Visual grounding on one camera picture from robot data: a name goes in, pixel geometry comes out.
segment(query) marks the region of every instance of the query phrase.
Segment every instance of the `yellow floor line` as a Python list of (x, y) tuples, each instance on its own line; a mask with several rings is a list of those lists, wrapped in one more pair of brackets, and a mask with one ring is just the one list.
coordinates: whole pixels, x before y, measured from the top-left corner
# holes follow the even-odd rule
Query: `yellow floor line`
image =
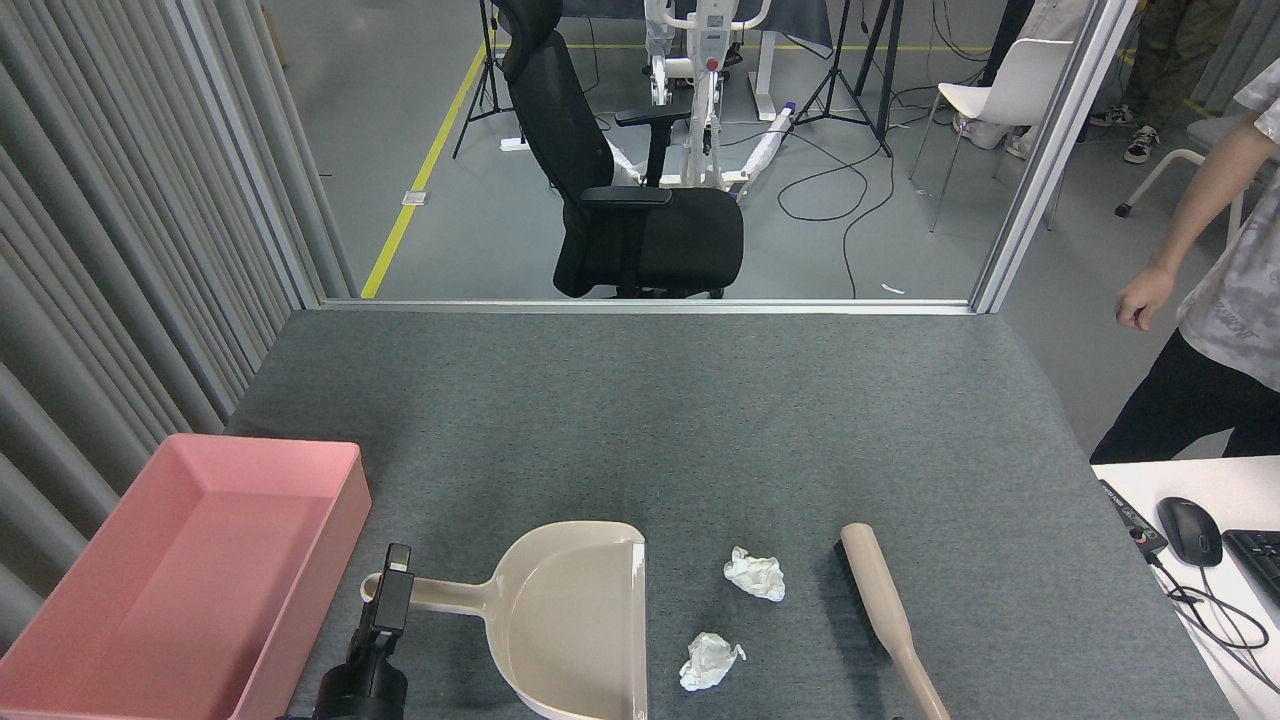
[[(453, 104), (449, 105), (449, 110), (444, 114), (444, 122), (435, 133), (431, 150), (428, 151), (426, 159), (422, 160), (422, 167), (417, 170), (417, 177), (413, 178), (413, 186), (410, 190), (424, 190), (426, 187), (426, 181), (431, 177), (431, 169), (435, 168), (435, 161), (439, 160), (440, 152), (444, 150), (444, 142), (453, 129), (453, 122), (457, 119), (458, 111), (462, 110), (467, 90), (471, 88), (471, 83), (475, 81), (476, 73), (480, 72), (483, 63), (484, 44), (480, 45), (475, 58), (471, 59), (471, 67), (467, 68), (467, 74), (462, 78), (462, 85), (458, 86), (458, 91), (453, 95)], [(365, 287), (360, 291), (361, 297), (367, 300), (378, 295), (378, 288), (381, 287), (383, 278), (387, 277), (387, 268), (390, 266), (392, 259), (396, 258), (399, 241), (404, 237), (408, 222), (413, 218), (413, 210), (417, 208), (417, 205), (404, 205), (401, 208), (399, 215), (396, 217), (396, 224), (392, 225), (392, 232), (387, 236), (387, 242), (383, 245), (383, 251), (378, 254), (378, 261), (374, 263), (374, 269), (370, 270), (369, 279), (365, 281)]]

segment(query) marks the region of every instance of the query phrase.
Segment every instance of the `white paper scrap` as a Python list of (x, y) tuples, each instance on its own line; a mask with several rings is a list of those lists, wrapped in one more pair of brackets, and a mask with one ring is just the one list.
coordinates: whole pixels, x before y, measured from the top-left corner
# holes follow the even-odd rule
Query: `white paper scrap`
[(713, 688), (739, 657), (746, 660), (742, 646), (728, 647), (728, 642), (716, 633), (698, 633), (689, 643), (689, 661), (680, 669), (680, 687), (689, 692)]
[(777, 557), (751, 557), (735, 546), (730, 561), (724, 564), (724, 577), (755, 597), (781, 602), (787, 594)]

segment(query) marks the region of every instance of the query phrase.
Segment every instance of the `pink tray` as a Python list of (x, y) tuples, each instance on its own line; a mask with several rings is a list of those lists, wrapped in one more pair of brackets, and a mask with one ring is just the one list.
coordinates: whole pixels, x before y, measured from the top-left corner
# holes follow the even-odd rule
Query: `pink tray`
[(351, 443), (165, 439), (0, 661), (0, 717), (284, 714), (369, 506)]

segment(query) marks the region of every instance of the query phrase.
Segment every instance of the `hand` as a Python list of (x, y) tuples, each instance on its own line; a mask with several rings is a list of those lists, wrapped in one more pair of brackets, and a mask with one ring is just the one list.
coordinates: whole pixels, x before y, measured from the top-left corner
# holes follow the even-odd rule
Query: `hand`
[(1116, 322), (1135, 331), (1149, 331), (1151, 319), (1174, 293), (1174, 274), (1148, 266), (1116, 296)]

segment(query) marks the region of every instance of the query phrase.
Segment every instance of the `beige dustpan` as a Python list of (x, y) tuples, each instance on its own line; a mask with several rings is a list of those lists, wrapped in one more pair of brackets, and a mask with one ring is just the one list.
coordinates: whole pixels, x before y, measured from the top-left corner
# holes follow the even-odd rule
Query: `beige dustpan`
[[(365, 600), (378, 589), (365, 578)], [(417, 578), (412, 605), (484, 618), (520, 700), (553, 720), (646, 720), (644, 536), (576, 520), (530, 530), (489, 582)]]

